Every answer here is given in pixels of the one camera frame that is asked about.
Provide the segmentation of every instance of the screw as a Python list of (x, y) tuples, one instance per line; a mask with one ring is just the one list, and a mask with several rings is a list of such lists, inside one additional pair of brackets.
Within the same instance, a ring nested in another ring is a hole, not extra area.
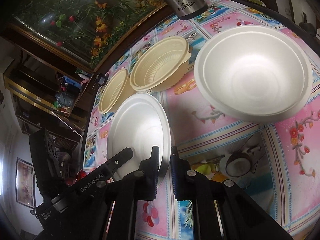
[(189, 177), (193, 177), (193, 176), (196, 176), (196, 175), (197, 175), (197, 172), (194, 171), (194, 170), (188, 170), (188, 171), (187, 171), (187, 175), (188, 175)]
[(99, 188), (102, 188), (106, 185), (107, 183), (104, 181), (104, 180), (99, 180), (97, 183), (96, 183), (96, 186), (99, 187)]
[(227, 179), (224, 181), (224, 185), (226, 185), (227, 187), (232, 187), (233, 186), (233, 181), (231, 179)]

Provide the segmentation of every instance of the white plate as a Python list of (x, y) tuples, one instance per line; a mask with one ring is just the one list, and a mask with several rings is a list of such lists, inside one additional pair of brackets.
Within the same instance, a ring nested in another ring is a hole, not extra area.
[(213, 36), (196, 57), (194, 75), (199, 91), (215, 108), (258, 123), (296, 114), (313, 81), (304, 51), (283, 33), (258, 25)]
[(150, 158), (151, 149), (159, 147), (158, 186), (167, 173), (171, 154), (171, 135), (167, 116), (161, 104), (147, 93), (137, 93), (122, 103), (113, 117), (108, 134), (108, 159), (126, 147), (133, 157), (114, 174), (115, 180), (139, 168)]

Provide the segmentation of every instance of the bowl rim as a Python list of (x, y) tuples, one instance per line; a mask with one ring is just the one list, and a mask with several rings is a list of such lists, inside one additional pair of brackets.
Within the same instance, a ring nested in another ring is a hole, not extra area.
[[(158, 173), (158, 187), (159, 187), (161, 182), (164, 180), (164, 177), (167, 174), (169, 164), (170, 164), (171, 130), (170, 130), (169, 121), (168, 121), (167, 115), (164, 111), (164, 108), (162, 107), (160, 102), (154, 96), (152, 96), (148, 93), (138, 92), (136, 94), (133, 94), (129, 98), (127, 98), (121, 104), (121, 106), (118, 108), (118, 110), (116, 111), (116, 113), (112, 119), (111, 127), (109, 129), (108, 138), (110, 138), (110, 140), (109, 139), (107, 140), (107, 156), (109, 159), (109, 152), (113, 148), (113, 141), (112, 141), (112, 139), (114, 137), (113, 134), (115, 133), (115, 129), (117, 128), (117, 126), (121, 120), (121, 116), (126, 112), (126, 110), (130, 106), (136, 105), (138, 103), (137, 100), (140, 100), (141, 103), (144, 103), (145, 101), (150, 103), (150, 105), (156, 110), (158, 117), (160, 119), (164, 140), (163, 140), (163, 154), (162, 154), (162, 159), (161, 159), (161, 163), (159, 166), (159, 173)], [(115, 173), (114, 178), (115, 178), (115, 180), (121, 179), (117, 173)]]
[[(122, 72), (126, 72), (125, 73), (125, 77), (124, 77), (124, 81), (123, 81), (123, 84), (118, 92), (118, 94), (116, 95), (116, 97), (113, 99), (112, 103), (109, 104), (109, 106), (107, 108), (105, 108), (104, 110), (102, 109), (102, 101), (103, 101), (103, 98), (105, 97), (105, 95), (109, 92), (109, 88), (111, 87), (110, 84), (112, 84), (113, 82), (115, 82), (116, 80), (116, 77), (121, 74)], [(101, 98), (100, 98), (100, 101), (99, 101), (99, 106), (98, 106), (98, 111), (100, 112), (100, 114), (105, 114), (107, 113), (113, 106), (114, 104), (116, 103), (116, 101), (118, 100), (119, 96), (121, 95), (123, 89), (124, 89), (124, 86), (128, 80), (128, 71), (126, 69), (120, 69), (118, 72), (116, 72), (116, 74), (110, 79), (110, 81), (108, 82), (108, 84), (106, 85), (106, 87), (104, 88), (103, 92), (102, 92), (102, 95), (101, 95)]]
[[(157, 47), (161, 46), (162, 43), (167, 42), (169, 40), (180, 40), (182, 41), (182, 43), (184, 44), (184, 52), (181, 54), (181, 57), (179, 58), (179, 61), (174, 65), (174, 67), (168, 72), (166, 73), (161, 79), (159, 79), (157, 82), (152, 82), (149, 83), (147, 85), (144, 86), (139, 86), (136, 84), (135, 82), (135, 74), (136, 71), (139, 67), (139, 65), (141, 64), (141, 62), (143, 61), (144, 58), (146, 58), (150, 53), (152, 53), (153, 50), (157, 49)], [(187, 42), (187, 40), (183, 37), (180, 36), (171, 36), (171, 37), (167, 37), (164, 38), (163, 40), (155, 43), (150, 49), (148, 49), (137, 61), (136, 65), (133, 67), (131, 74), (130, 74), (130, 85), (132, 86), (132, 88), (136, 91), (145, 91), (145, 90), (149, 90), (152, 89), (154, 87), (156, 87), (157, 85), (161, 84), (163, 81), (165, 81), (166, 79), (168, 79), (178, 68), (179, 66), (184, 63), (185, 61), (183, 61), (186, 57), (190, 56), (191, 57), (191, 53), (189, 53), (189, 43)]]
[[(297, 55), (297, 57), (300, 60), (300, 63), (302, 65), (303, 72), (304, 72), (304, 86), (299, 96), (299, 99), (292, 106), (278, 113), (272, 113), (267, 115), (248, 114), (248, 113), (236, 110), (226, 105), (225, 103), (221, 102), (219, 99), (215, 98), (210, 92), (210, 90), (207, 88), (204, 82), (204, 73), (203, 73), (204, 66), (200, 62), (201, 57), (206, 57), (206, 55), (204, 54), (205, 53), (204, 51), (207, 48), (214, 46), (215, 44), (222, 41), (221, 37), (224, 37), (226, 35), (235, 35), (243, 32), (258, 32), (258, 33), (262, 32), (272, 36), (274, 36), (273, 35), (274, 33), (278, 36), (278, 37), (277, 36), (275, 37), (285, 42), (294, 51), (296, 55), (297, 53), (293, 49), (293, 47), (300, 53), (300, 55)], [(313, 84), (312, 67), (306, 53), (302, 50), (302, 48), (284, 33), (278, 30), (275, 30), (271, 27), (262, 26), (262, 25), (237, 26), (237, 27), (233, 27), (228, 30), (225, 30), (221, 33), (218, 33), (217, 35), (210, 38), (210, 40), (207, 41), (206, 44), (204, 44), (204, 46), (200, 49), (196, 57), (195, 65), (194, 65), (194, 77), (200, 93), (215, 108), (217, 108), (218, 110), (220, 110), (221, 112), (227, 115), (241, 119), (243, 121), (257, 122), (257, 123), (278, 122), (295, 115), (307, 103), (312, 91), (312, 84)]]

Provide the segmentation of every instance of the pink tablecloth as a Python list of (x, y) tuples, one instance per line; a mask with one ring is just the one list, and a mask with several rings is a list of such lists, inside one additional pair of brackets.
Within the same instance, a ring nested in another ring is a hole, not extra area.
[[(188, 21), (172, 17), (143, 37), (110, 69), (110, 77), (122, 68), (131, 72), (138, 58), (161, 39), (174, 35), (186, 38), (193, 47), (188, 72), (174, 87), (151, 93), (167, 113), (180, 157), (209, 179), (235, 181), (295, 235), (320, 215), (320, 58), (275, 19), (230, 0), (206, 1), (209, 9), (202, 15)], [(248, 24), (269, 26), (286, 34), (301, 46), (313, 67), (314, 84), (308, 103), (283, 122), (258, 125), (226, 116), (201, 96), (194, 82), (193, 63), (206, 41), (228, 28)], [(87, 171), (108, 158), (106, 142), (113, 113), (99, 114), (101, 92), (96, 97), (86, 139)], [(252, 169), (242, 177), (230, 177), (226, 162), (239, 152), (252, 160)], [(150, 203), (158, 210), (159, 221), (153, 220), (158, 224), (143, 220), (143, 204), (138, 205), (137, 239), (193, 239), (189, 202), (174, 199), (169, 171), (156, 200)]]

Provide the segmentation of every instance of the flower painting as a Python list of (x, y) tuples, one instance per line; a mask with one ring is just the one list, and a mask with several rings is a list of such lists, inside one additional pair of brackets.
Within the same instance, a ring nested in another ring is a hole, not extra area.
[(35, 178), (32, 164), (17, 158), (16, 200), (18, 203), (30, 208), (36, 207)]

